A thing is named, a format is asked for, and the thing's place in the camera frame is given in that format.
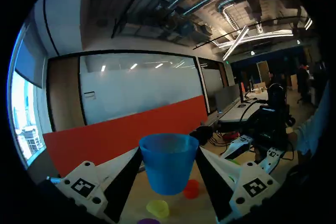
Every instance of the person's arm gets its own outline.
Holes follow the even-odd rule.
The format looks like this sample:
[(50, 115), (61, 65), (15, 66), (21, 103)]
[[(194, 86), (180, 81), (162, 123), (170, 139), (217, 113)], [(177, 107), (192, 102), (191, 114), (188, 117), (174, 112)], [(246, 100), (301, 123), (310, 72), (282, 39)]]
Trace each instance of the person's arm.
[(303, 123), (294, 132), (288, 134), (288, 140), (292, 143), (295, 150), (300, 151), (303, 155), (311, 151), (314, 155), (318, 146), (318, 139), (328, 124), (330, 110), (330, 83), (325, 85), (322, 99), (315, 111), (305, 123)]

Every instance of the red wall panel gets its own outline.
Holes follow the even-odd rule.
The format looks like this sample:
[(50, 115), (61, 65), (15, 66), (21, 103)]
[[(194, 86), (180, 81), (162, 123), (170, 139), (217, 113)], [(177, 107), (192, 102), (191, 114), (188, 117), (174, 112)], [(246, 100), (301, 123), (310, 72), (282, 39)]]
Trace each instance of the red wall panel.
[(61, 176), (83, 161), (99, 165), (138, 146), (149, 134), (188, 134), (207, 120), (203, 95), (122, 118), (43, 134)]

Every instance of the desk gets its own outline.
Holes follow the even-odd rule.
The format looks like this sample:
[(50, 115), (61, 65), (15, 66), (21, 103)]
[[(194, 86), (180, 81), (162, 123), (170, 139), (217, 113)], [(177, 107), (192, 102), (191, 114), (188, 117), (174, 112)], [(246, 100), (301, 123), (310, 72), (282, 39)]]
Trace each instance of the desk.
[[(220, 141), (216, 134), (213, 134), (213, 137), (217, 141)], [(207, 143), (204, 148), (216, 155), (219, 155), (226, 149), (225, 147), (213, 146), (210, 143)], [(288, 152), (285, 154), (285, 157), (291, 158), (291, 155), (292, 153)], [(235, 161), (239, 164), (243, 164), (254, 159), (254, 153), (246, 152), (235, 158)], [(294, 161), (281, 159), (271, 176), (282, 184), (287, 172), (295, 165), (297, 165), (296, 152)], [(146, 171), (138, 173), (121, 214), (120, 224), (136, 224), (139, 220), (144, 218), (157, 219), (146, 210), (146, 205), (150, 200), (164, 200), (168, 203), (170, 216), (167, 219), (157, 219), (160, 223), (216, 224), (215, 210), (211, 204), (210, 197), (196, 162), (194, 162), (189, 179), (196, 179), (199, 182), (199, 196), (193, 200), (186, 199), (183, 193), (173, 196), (157, 194), (150, 188)]]
[[(268, 100), (268, 94), (267, 91), (261, 92), (261, 93), (248, 93), (247, 97), (253, 99), (257, 98), (259, 100)], [(243, 103), (246, 106), (243, 108), (238, 108), (238, 106), (242, 104), (240, 101), (235, 104), (227, 113), (225, 113), (220, 119), (219, 122), (239, 122), (242, 114), (244, 113), (245, 109), (250, 105), (248, 103)], [(261, 103), (256, 103), (252, 105), (252, 107), (249, 108), (249, 110), (245, 113), (243, 117), (243, 121), (246, 121), (255, 111), (257, 111), (262, 105)]]

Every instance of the blue cup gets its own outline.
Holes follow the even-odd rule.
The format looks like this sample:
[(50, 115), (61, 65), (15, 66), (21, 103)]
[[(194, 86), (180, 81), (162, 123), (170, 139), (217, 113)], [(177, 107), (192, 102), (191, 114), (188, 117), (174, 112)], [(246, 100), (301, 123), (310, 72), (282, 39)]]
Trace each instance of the blue cup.
[(198, 140), (183, 134), (153, 134), (140, 140), (151, 188), (162, 195), (183, 191), (189, 179)]

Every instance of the window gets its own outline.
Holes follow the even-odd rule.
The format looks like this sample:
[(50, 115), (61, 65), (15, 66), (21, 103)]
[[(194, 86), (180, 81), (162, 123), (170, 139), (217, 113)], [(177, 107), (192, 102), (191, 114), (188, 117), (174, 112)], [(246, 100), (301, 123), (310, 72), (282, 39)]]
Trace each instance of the window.
[(201, 65), (205, 88), (207, 90), (207, 99), (209, 102), (210, 113), (212, 113), (217, 109), (215, 93), (224, 87), (219, 67), (220, 63), (199, 58), (199, 64)]
[(82, 56), (80, 81), (87, 124), (203, 96), (194, 59), (174, 55)]
[(45, 149), (35, 120), (34, 85), (14, 71), (11, 91), (16, 140), (29, 165)]

